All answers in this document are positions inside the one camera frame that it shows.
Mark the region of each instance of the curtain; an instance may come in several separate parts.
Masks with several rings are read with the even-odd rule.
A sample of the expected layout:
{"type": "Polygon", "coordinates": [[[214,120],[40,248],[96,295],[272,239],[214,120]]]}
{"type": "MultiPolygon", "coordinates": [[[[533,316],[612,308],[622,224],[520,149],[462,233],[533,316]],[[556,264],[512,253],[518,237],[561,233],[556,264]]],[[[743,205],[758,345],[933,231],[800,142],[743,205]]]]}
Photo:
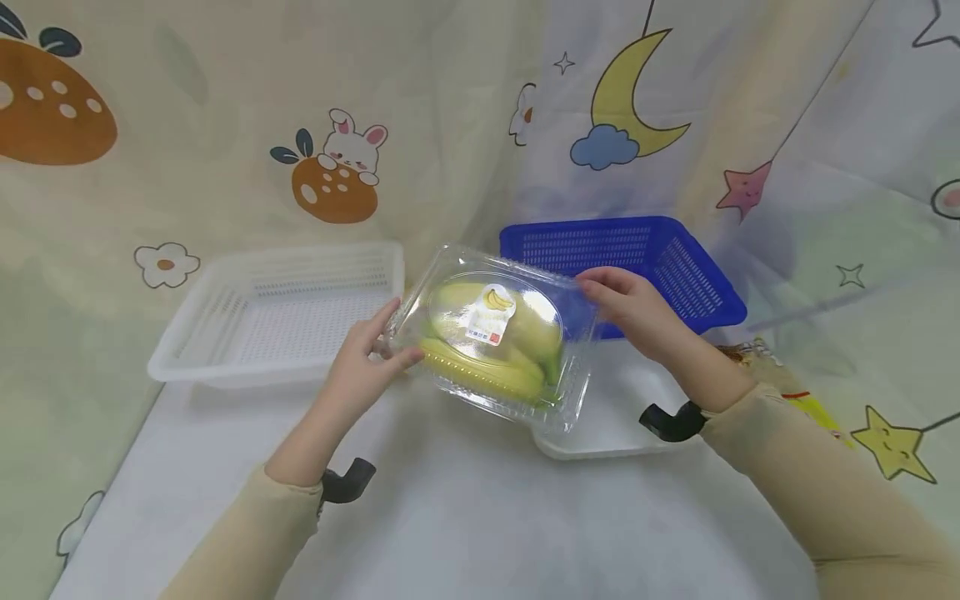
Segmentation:
{"type": "Polygon", "coordinates": [[[613,216],[681,219],[960,540],[960,2],[2,1],[14,596],[69,560],[208,261],[392,239],[416,278],[442,242],[613,216]]]}

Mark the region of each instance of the blue plastic basket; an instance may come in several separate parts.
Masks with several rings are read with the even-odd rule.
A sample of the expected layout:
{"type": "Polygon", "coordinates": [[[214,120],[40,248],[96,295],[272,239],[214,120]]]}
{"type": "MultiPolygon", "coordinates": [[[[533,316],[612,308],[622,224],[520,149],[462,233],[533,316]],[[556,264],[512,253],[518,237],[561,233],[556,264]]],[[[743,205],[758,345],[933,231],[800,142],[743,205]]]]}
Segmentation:
{"type": "MultiPolygon", "coordinates": [[[[513,225],[500,231],[500,254],[566,276],[604,265],[642,275],[698,334],[747,318],[743,300],[707,251],[669,217],[513,225]]],[[[603,339],[623,337],[611,324],[599,331],[603,339]]]]}

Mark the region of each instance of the green banana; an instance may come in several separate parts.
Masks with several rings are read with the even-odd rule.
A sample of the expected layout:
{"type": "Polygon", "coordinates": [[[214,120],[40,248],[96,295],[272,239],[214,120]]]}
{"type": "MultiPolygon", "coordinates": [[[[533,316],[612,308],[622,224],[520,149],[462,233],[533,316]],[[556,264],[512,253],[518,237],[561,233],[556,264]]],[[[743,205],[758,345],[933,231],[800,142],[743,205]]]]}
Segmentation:
{"type": "Polygon", "coordinates": [[[477,359],[436,338],[420,340],[423,362],[436,374],[481,394],[536,403],[543,391],[543,371],[523,352],[510,348],[507,360],[477,359]]]}
{"type": "MultiPolygon", "coordinates": [[[[477,300],[486,285],[476,282],[447,283],[434,292],[430,301],[436,302],[436,305],[431,307],[430,312],[433,315],[433,327],[441,337],[449,340],[454,339],[452,335],[466,332],[465,326],[460,327],[454,320],[444,319],[442,315],[465,310],[465,307],[477,300]]],[[[504,343],[516,345],[537,362],[545,372],[547,383],[555,386],[560,380],[564,353],[564,334],[560,324],[555,320],[545,321],[529,305],[527,299],[513,290],[511,292],[515,297],[516,312],[503,334],[504,343]]]]}

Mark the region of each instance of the banana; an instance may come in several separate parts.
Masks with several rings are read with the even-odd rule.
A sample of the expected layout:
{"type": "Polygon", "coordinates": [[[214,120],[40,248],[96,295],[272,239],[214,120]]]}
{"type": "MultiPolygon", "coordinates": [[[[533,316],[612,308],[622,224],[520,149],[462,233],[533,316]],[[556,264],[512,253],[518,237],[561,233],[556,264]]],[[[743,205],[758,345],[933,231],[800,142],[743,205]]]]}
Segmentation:
{"type": "MultiPolygon", "coordinates": [[[[436,312],[431,310],[431,313],[439,315],[441,311],[447,313],[462,311],[465,306],[469,306],[477,299],[485,286],[484,283],[472,282],[447,283],[434,292],[430,301],[436,302],[440,310],[436,312]]],[[[495,298],[491,298],[491,292],[493,290],[484,295],[484,304],[488,304],[488,301],[503,300],[496,293],[493,294],[495,298]]],[[[516,297],[518,300],[516,312],[504,332],[504,343],[516,345],[526,356],[540,364],[546,373],[547,383],[557,385],[564,353],[564,334],[560,324],[556,321],[545,321],[527,301],[524,301],[521,294],[516,294],[516,297]]],[[[450,325],[434,322],[434,328],[443,333],[450,329],[450,325]]]]}
{"type": "Polygon", "coordinates": [[[543,371],[516,348],[507,360],[472,358],[436,338],[420,340],[420,349],[431,371],[474,392],[530,404],[540,400],[543,371]]]}
{"type": "Polygon", "coordinates": [[[487,293],[484,294],[483,303],[490,310],[509,310],[514,305],[513,302],[500,298],[500,295],[493,288],[487,290],[487,293]]]}

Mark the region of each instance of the outline star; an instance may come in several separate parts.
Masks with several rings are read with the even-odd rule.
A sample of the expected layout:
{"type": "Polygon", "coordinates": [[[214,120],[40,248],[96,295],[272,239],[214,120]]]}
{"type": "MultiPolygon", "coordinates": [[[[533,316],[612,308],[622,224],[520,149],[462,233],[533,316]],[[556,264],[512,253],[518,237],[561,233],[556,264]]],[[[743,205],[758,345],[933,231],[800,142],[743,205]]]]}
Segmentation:
{"type": "Polygon", "coordinates": [[[915,427],[895,427],[873,406],[867,405],[867,426],[850,432],[851,437],[870,450],[887,481],[907,472],[927,483],[937,484],[926,465],[917,456],[924,432],[915,427]]]}
{"type": "Polygon", "coordinates": [[[561,77],[566,74],[566,68],[567,68],[567,67],[570,67],[570,66],[573,66],[574,64],[576,64],[576,62],[574,62],[573,60],[568,59],[568,58],[566,57],[566,52],[564,52],[564,57],[563,57],[562,59],[557,60],[556,62],[553,63],[554,66],[560,67],[560,76],[561,76],[561,77]]]}
{"type": "Polygon", "coordinates": [[[860,280],[860,272],[863,271],[862,262],[852,269],[845,269],[840,265],[836,265],[836,268],[838,271],[840,271],[840,274],[843,275],[843,280],[840,282],[840,287],[843,287],[848,283],[852,283],[853,285],[860,286],[861,290],[867,289],[867,286],[864,285],[863,281],[860,280]]]}
{"type": "Polygon", "coordinates": [[[913,43],[910,45],[914,48],[923,48],[925,46],[932,46],[933,44],[940,43],[942,41],[951,41],[953,42],[954,46],[960,48],[960,37],[952,35],[943,35],[934,37],[933,39],[921,41],[924,36],[930,33],[930,30],[937,26],[937,23],[940,21],[940,17],[944,15],[943,8],[940,6],[940,0],[931,0],[931,2],[933,2],[933,19],[927,23],[926,27],[924,27],[924,30],[920,32],[920,35],[917,36],[917,39],[914,39],[913,43]]]}
{"type": "Polygon", "coordinates": [[[750,173],[742,171],[724,171],[727,181],[727,194],[717,203],[717,208],[736,208],[740,211],[740,223],[747,214],[760,204],[763,197],[763,185],[770,175],[773,160],[767,160],[750,173]]]}

